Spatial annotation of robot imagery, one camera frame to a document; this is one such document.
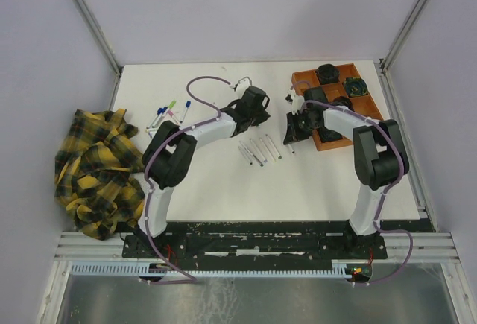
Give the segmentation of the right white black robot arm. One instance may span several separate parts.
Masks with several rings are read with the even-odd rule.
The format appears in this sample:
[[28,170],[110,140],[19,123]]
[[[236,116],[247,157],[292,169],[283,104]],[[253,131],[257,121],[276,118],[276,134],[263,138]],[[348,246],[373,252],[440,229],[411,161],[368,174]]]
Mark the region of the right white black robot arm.
[[348,220],[353,232],[343,237],[342,249],[358,258],[369,249],[366,236],[380,230],[380,217],[388,192],[409,171],[409,161],[398,123],[378,121],[353,110],[347,97],[328,102],[320,87],[299,95],[291,86],[285,99],[292,111],[286,115],[285,146],[306,140],[314,131],[328,130],[353,143],[354,169],[360,189]]

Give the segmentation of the pastel purple highlighter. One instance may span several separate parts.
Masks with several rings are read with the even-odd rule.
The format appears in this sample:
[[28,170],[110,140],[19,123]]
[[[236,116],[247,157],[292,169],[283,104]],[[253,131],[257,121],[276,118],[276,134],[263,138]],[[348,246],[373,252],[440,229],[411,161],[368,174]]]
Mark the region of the pastel purple highlighter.
[[266,156],[264,155],[264,153],[260,150],[258,144],[253,139],[250,139],[250,143],[254,147],[254,149],[256,150],[261,162],[263,164],[267,163],[268,160],[267,160]]

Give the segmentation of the black marker pen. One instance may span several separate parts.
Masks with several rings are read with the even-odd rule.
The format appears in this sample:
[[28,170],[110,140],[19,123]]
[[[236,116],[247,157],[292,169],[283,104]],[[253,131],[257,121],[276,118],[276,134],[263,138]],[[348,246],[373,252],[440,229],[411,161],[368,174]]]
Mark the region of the black marker pen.
[[242,147],[238,146],[239,151],[245,157],[249,165],[253,165],[253,157]]

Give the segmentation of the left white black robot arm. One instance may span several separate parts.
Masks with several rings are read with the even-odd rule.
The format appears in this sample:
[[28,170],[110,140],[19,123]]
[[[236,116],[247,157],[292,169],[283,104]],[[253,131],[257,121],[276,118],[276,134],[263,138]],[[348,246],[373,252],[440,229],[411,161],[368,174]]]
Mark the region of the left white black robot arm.
[[167,227],[167,214],[172,194],[186,177],[195,151],[213,142],[232,138],[270,118],[270,98],[262,89],[249,86],[241,97],[217,114],[187,127],[170,121],[159,126],[143,157],[148,192],[138,226],[144,235],[139,248],[147,256],[156,257],[165,248],[161,236]]

